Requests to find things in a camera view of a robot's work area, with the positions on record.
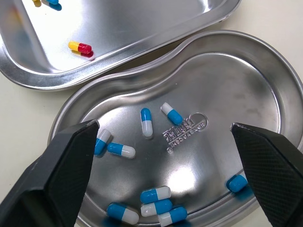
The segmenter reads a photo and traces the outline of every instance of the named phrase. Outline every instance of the white table surface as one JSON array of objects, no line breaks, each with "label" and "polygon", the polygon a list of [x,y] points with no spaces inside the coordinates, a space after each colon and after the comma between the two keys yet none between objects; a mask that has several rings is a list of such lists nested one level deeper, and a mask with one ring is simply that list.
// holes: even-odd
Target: white table surface
[{"label": "white table surface", "polygon": [[[227,20],[207,30],[237,30],[264,40],[303,79],[302,9],[302,0],[242,0]],[[25,168],[42,154],[55,116],[76,90],[37,92],[13,84],[0,73],[0,201]],[[270,226],[259,208],[234,227]]]}]

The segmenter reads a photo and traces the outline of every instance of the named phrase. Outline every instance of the capsule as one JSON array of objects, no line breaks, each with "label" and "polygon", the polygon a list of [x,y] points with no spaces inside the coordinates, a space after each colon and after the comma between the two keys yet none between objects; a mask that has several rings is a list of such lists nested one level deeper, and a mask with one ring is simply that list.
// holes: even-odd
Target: capsule
[{"label": "capsule", "polygon": [[118,144],[118,143],[108,144],[107,150],[110,153],[113,153],[116,155],[121,155],[121,156],[127,157],[127,158],[134,158],[134,156],[136,155],[136,151],[134,148],[126,146],[126,145]]},{"label": "capsule", "polygon": [[242,175],[235,175],[231,179],[226,182],[226,187],[231,192],[239,192],[241,191],[246,185],[248,185],[247,180]]},{"label": "capsule", "polygon": [[104,129],[102,132],[98,135],[95,145],[95,152],[94,155],[100,155],[104,147],[106,146],[106,143],[111,136],[109,130]]},{"label": "capsule", "polygon": [[170,198],[170,196],[170,188],[168,186],[163,186],[160,188],[153,188],[150,190],[143,191],[140,195],[140,200],[142,203],[152,203]]},{"label": "capsule", "polygon": [[171,208],[171,201],[165,199],[141,206],[141,214],[143,217],[148,217],[156,214],[163,214],[170,211]]},{"label": "capsule", "polygon": [[130,225],[135,225],[139,221],[139,215],[136,212],[117,203],[111,203],[107,207],[107,215]]},{"label": "capsule", "polygon": [[187,217],[187,211],[184,207],[178,207],[170,212],[158,215],[158,220],[161,227],[168,226],[172,223],[185,220]]},{"label": "capsule", "polygon": [[68,47],[73,51],[79,51],[81,53],[89,54],[91,52],[91,46],[87,44],[82,44],[75,41],[70,41]]},{"label": "capsule", "polygon": [[152,136],[152,115],[149,109],[141,110],[142,131],[145,137]]},{"label": "capsule", "polygon": [[164,103],[161,106],[161,110],[167,115],[167,117],[175,124],[180,125],[183,118],[177,111],[175,111],[168,103]]}]

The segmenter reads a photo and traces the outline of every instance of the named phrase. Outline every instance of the kidney-shaped tray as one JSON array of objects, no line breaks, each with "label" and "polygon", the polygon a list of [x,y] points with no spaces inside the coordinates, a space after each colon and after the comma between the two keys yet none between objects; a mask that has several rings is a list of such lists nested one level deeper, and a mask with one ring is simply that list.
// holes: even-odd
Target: kidney-shaped tray
[{"label": "kidney-shaped tray", "polygon": [[[183,116],[181,126],[161,112],[164,102]],[[152,115],[151,140],[142,135],[144,107]],[[113,142],[134,147],[136,157],[94,157],[81,226],[113,226],[105,215],[111,202],[140,210],[140,192],[162,185],[171,188],[173,204],[188,210],[180,225],[229,226],[258,206],[249,187],[236,195],[225,187],[243,171],[231,124],[279,132],[302,149],[303,90],[294,69],[268,44],[212,31],[151,63],[90,82],[65,103],[50,139],[89,119],[111,131]],[[140,226],[157,224],[156,216],[139,220]]]},{"label": "kidney-shaped tray", "polygon": [[[241,0],[9,0],[0,7],[0,70],[32,89],[75,86],[227,18]],[[68,48],[89,44],[91,55]]]}]

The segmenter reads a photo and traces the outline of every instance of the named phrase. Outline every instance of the tray rim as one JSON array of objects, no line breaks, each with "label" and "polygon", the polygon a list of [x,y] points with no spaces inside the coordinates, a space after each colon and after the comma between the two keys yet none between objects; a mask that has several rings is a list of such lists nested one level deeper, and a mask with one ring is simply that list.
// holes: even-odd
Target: tray rim
[{"label": "tray rim", "polygon": [[[232,10],[225,12],[224,6],[226,4],[229,4],[230,2],[236,2],[235,5],[232,6]],[[18,65],[9,55],[4,41],[1,37],[0,34],[0,72],[8,78],[10,81],[13,83],[16,83],[22,87],[34,89],[34,90],[45,90],[45,91],[57,91],[57,90],[63,90],[63,89],[68,89],[71,87],[74,87],[76,85],[79,85],[81,83],[84,83],[86,81],[92,80],[93,78],[102,75],[103,73],[112,70],[122,64],[125,64],[131,60],[134,60],[135,58],[138,58],[140,56],[143,56],[151,51],[154,51],[156,49],[159,49],[165,45],[168,45],[172,42],[175,42],[181,38],[184,38],[188,35],[194,34],[195,32],[198,32],[202,30],[203,28],[206,28],[212,24],[215,24],[217,22],[225,20],[227,17],[229,17],[240,5],[241,0],[224,0],[218,7],[200,14],[189,21],[185,21],[184,23],[179,24],[178,26],[172,27],[170,30],[159,34],[158,36],[162,35],[164,37],[167,36],[167,33],[171,31],[172,29],[174,30],[174,33],[176,31],[182,30],[182,27],[185,27],[186,24],[189,24],[193,22],[194,20],[200,20],[204,21],[207,16],[209,16],[208,13],[212,11],[219,11],[220,14],[218,13],[216,19],[207,21],[207,23],[201,24],[200,26],[197,26],[195,29],[192,29],[190,31],[186,32],[179,32],[181,33],[175,38],[171,38],[168,41],[162,42],[161,44],[154,46],[148,50],[141,50],[137,51],[136,49],[138,46],[134,46],[127,51],[131,53],[128,58],[125,58],[125,52],[118,52],[117,55],[113,54],[110,55],[109,57],[106,57],[104,59],[100,59],[97,61],[92,61],[92,62],[87,62],[86,64],[79,66],[75,69],[68,70],[65,72],[60,72],[60,73],[38,73],[38,72],[33,72],[30,70],[25,69],[24,67]],[[100,65],[100,62],[107,63],[105,67],[98,66]],[[53,83],[54,81],[60,79],[60,84],[55,85],[55,86],[48,86],[46,84],[48,83]]]},{"label": "tray rim", "polygon": [[[151,62],[149,62],[145,65],[142,65],[142,66],[130,69],[130,70],[126,70],[126,71],[123,71],[123,72],[119,72],[119,73],[115,73],[115,74],[111,74],[111,75],[106,75],[104,77],[95,79],[92,82],[83,86],[81,89],[76,91],[62,106],[61,110],[59,111],[58,115],[56,116],[56,118],[53,122],[52,128],[50,130],[49,138],[48,138],[48,143],[55,136],[55,133],[57,132],[57,129],[58,129],[58,125],[60,124],[62,118],[64,117],[64,113],[69,108],[69,106],[71,104],[73,104],[73,102],[75,102],[77,100],[77,98],[82,95],[82,93],[85,93],[87,90],[89,90],[90,87],[93,87],[96,84],[102,83],[103,81],[106,81],[106,80],[109,80],[109,79],[118,79],[118,78],[122,78],[122,77],[125,77],[125,76],[130,76],[132,74],[136,74],[136,73],[139,73],[139,72],[142,73],[142,72],[145,72],[145,71],[147,71],[151,68],[156,68],[160,65],[163,65],[167,61],[169,61],[172,58],[174,58],[175,56],[177,56],[183,49],[185,49],[188,45],[190,45],[196,39],[199,39],[199,38],[202,38],[202,37],[205,37],[205,36],[209,36],[209,35],[241,36],[241,37],[253,40],[253,41],[259,43],[260,45],[265,46],[269,51],[271,51],[273,54],[275,54],[275,56],[282,62],[282,64],[284,64],[284,66],[287,67],[287,69],[290,71],[290,73],[292,74],[292,76],[293,76],[293,78],[294,78],[294,80],[297,84],[298,90],[301,93],[301,99],[303,100],[303,83],[301,82],[298,74],[296,73],[294,68],[291,66],[291,64],[286,60],[286,58],[284,58],[271,45],[267,44],[266,42],[264,42],[263,40],[261,40],[259,38],[256,38],[255,36],[252,36],[252,35],[249,35],[249,34],[246,34],[246,33],[243,33],[243,32],[239,32],[239,31],[233,31],[233,30],[207,31],[207,32],[202,32],[202,33],[196,34],[196,35],[188,38],[187,40],[182,42],[178,47],[176,47],[171,52],[169,52],[169,53],[159,57],[158,59],[155,59],[155,60],[153,60],[153,61],[151,61]],[[300,141],[298,149],[301,152],[303,152],[303,138]],[[249,202],[245,203],[243,206],[239,207],[238,209],[236,209],[235,211],[233,211],[229,215],[225,216],[224,218],[221,218],[221,219],[217,220],[216,222],[207,225],[207,227],[223,227],[223,226],[226,226],[226,224],[228,224],[228,225],[235,224],[236,222],[242,220],[244,217],[248,216],[250,213],[252,213],[258,207],[259,207],[258,201],[257,201],[256,197],[253,197]],[[82,227],[89,226],[86,223],[86,221],[81,218],[81,216],[78,216],[77,224],[79,224]]]}]

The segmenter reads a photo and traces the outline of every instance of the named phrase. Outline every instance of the embossed logo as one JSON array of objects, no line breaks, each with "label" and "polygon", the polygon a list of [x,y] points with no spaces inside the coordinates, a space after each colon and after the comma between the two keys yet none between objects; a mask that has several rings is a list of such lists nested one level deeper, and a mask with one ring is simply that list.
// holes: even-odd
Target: embossed logo
[{"label": "embossed logo", "polygon": [[167,152],[172,153],[173,148],[184,140],[189,138],[196,132],[203,131],[208,126],[208,119],[202,113],[194,113],[188,118],[183,119],[179,126],[173,126],[169,130],[163,132],[163,136],[169,143]]}]

